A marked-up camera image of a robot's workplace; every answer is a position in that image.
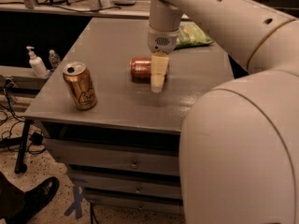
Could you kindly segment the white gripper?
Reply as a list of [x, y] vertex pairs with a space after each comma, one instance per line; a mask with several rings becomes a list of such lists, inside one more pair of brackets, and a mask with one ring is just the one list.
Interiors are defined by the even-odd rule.
[[169, 65], [169, 56], [167, 54], [176, 48], [177, 39], [178, 31], [160, 32], [149, 27], [148, 47], [153, 53], [150, 65], [150, 85], [153, 92], [161, 92], [163, 89]]

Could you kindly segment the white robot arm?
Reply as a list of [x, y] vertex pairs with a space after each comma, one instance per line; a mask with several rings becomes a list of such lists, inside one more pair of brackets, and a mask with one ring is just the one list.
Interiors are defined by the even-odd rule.
[[245, 77], [201, 96], [184, 119], [179, 174], [186, 224], [298, 224], [298, 20], [252, 0], [152, 0], [174, 6]]

